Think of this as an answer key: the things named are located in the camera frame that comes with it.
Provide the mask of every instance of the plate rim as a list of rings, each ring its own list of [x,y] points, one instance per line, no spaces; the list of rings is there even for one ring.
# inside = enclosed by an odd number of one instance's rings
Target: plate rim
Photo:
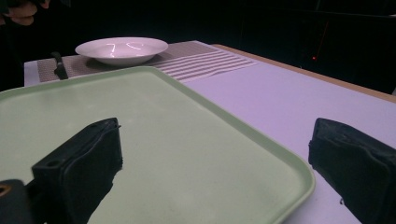
[[[150,53],[150,54],[146,54],[146,55],[139,55],[139,56],[129,56],[129,57],[94,56],[94,55],[82,52],[82,48],[86,48],[87,46],[89,46],[89,45],[91,45],[91,44],[93,44],[95,42],[112,40],[112,39],[114,39],[114,40],[121,40],[121,39],[150,40],[150,41],[158,42],[158,43],[164,45],[164,47],[161,50],[158,50],[158,52],[155,52],[155,53]],[[162,52],[166,51],[168,48],[169,48],[169,44],[166,43],[165,41],[161,40],[161,39],[151,38],[151,37],[140,37],[140,36],[120,36],[120,37],[109,37],[109,38],[94,39],[94,40],[91,40],[91,41],[84,42],[84,43],[78,45],[77,47],[75,47],[75,52],[78,55],[85,56],[85,57],[88,57],[88,58],[94,58],[94,59],[124,60],[124,59],[138,59],[138,58],[144,58],[144,57],[148,57],[148,56],[153,56],[153,55],[156,55],[156,54],[159,54],[159,53],[162,53]]]

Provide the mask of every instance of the knife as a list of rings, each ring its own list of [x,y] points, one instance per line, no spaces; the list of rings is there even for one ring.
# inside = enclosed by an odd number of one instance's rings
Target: knife
[[[67,76],[66,69],[64,68],[64,61],[62,61],[61,54],[57,51],[53,51],[51,55],[56,61],[56,68],[53,71],[55,75],[58,76],[60,80],[68,79],[69,77]]]

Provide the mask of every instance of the tray rim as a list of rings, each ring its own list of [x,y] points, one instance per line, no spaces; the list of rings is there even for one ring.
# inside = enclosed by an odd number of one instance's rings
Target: tray rim
[[[304,173],[303,171],[299,172],[300,174],[304,175],[305,179],[309,179],[309,183],[308,182],[305,183],[307,188],[305,188],[304,194],[301,194],[298,200],[296,200],[294,203],[291,203],[290,206],[286,208],[284,212],[277,219],[275,219],[273,223],[281,223],[283,220],[285,220],[292,212],[294,212],[294,210],[297,207],[299,207],[303,202],[305,202],[308,199],[308,197],[314,192],[314,189],[316,187],[316,179],[314,172],[312,169],[310,169],[308,162],[305,161],[302,157],[292,152],[282,144],[278,143],[276,140],[272,139],[265,133],[262,133],[261,131],[245,123],[237,116],[223,109],[221,106],[211,102],[200,93],[190,89],[189,87],[183,85],[181,82],[177,81],[172,77],[169,77],[161,70],[152,66],[135,66],[130,68],[122,68],[114,71],[106,71],[106,72],[90,74],[83,77],[73,77],[65,80],[40,83],[38,85],[30,86],[30,87],[21,87],[7,91],[2,91],[0,92],[0,104],[2,103],[2,101],[8,99],[8,97],[16,97],[19,95],[34,93],[37,91],[47,91],[51,89],[72,85],[73,83],[90,82],[98,79],[112,78],[113,76],[127,76],[134,72],[151,73],[155,77],[164,81],[166,84],[170,85],[175,90],[180,91],[182,94],[186,95],[187,97],[191,98],[193,101],[198,103],[199,105],[202,105],[204,108],[214,113],[218,118],[227,122],[230,126],[232,126],[238,132],[243,134],[245,137],[249,138],[251,141],[258,144],[260,147],[264,147],[263,144],[267,145],[268,142],[270,142],[275,147],[281,147],[283,149],[281,151],[273,150],[273,147],[265,147],[265,149],[268,150],[271,154],[273,154],[277,158],[279,158],[280,160],[282,160],[283,162],[285,162],[285,160],[281,157],[281,154],[284,154],[283,156],[286,155],[292,157],[292,160],[295,162],[292,165],[293,167],[299,167],[300,169],[305,169]]]

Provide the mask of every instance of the green tray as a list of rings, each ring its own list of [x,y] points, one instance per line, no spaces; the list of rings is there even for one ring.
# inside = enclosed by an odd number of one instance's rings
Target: green tray
[[[279,223],[315,187],[298,156],[152,67],[0,93],[0,179],[31,181],[34,163],[113,117],[123,169],[90,223]]]

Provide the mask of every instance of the table edge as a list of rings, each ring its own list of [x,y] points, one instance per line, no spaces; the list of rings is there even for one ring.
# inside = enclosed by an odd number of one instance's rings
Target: table edge
[[[306,76],[309,76],[309,77],[314,77],[314,78],[317,78],[317,79],[320,79],[320,80],[323,80],[323,81],[326,81],[326,82],[329,82],[329,83],[332,83],[332,84],[335,84],[337,86],[341,86],[341,87],[344,87],[344,88],[347,88],[347,89],[350,89],[350,90],[353,90],[353,91],[358,91],[358,92],[361,92],[361,93],[364,93],[364,94],[367,94],[367,95],[371,95],[371,96],[374,96],[374,97],[382,99],[382,100],[386,100],[386,101],[389,101],[389,102],[392,102],[392,103],[396,103],[396,96],[395,95],[386,94],[386,93],[381,92],[381,91],[371,90],[371,89],[368,89],[368,88],[365,88],[365,87],[362,87],[362,86],[358,86],[358,85],[355,85],[355,84],[352,84],[352,83],[348,83],[348,82],[345,82],[345,81],[342,81],[342,80],[339,80],[339,79],[336,79],[336,78],[333,78],[333,77],[326,77],[326,76],[323,76],[323,75],[318,74],[318,73],[314,73],[314,72],[310,72],[308,70],[304,70],[302,68],[294,67],[294,66],[291,66],[291,65],[288,65],[288,64],[285,64],[285,63],[280,63],[280,62],[277,62],[277,61],[274,61],[274,60],[263,58],[263,57],[258,56],[258,55],[247,53],[247,52],[244,52],[244,51],[242,51],[240,49],[233,49],[233,48],[230,48],[230,47],[227,47],[227,46],[224,46],[224,45],[220,45],[220,44],[213,44],[212,46],[216,47],[216,48],[219,48],[219,49],[228,50],[228,51],[230,51],[232,53],[240,54],[242,56],[246,56],[246,57],[249,57],[251,59],[260,61],[260,62],[269,63],[269,64],[272,64],[272,65],[275,65],[275,66],[278,66],[278,67],[286,68],[286,69],[289,69],[291,71],[294,71],[294,72],[297,72],[297,73],[300,73],[300,74],[303,74],[303,75],[306,75]]]

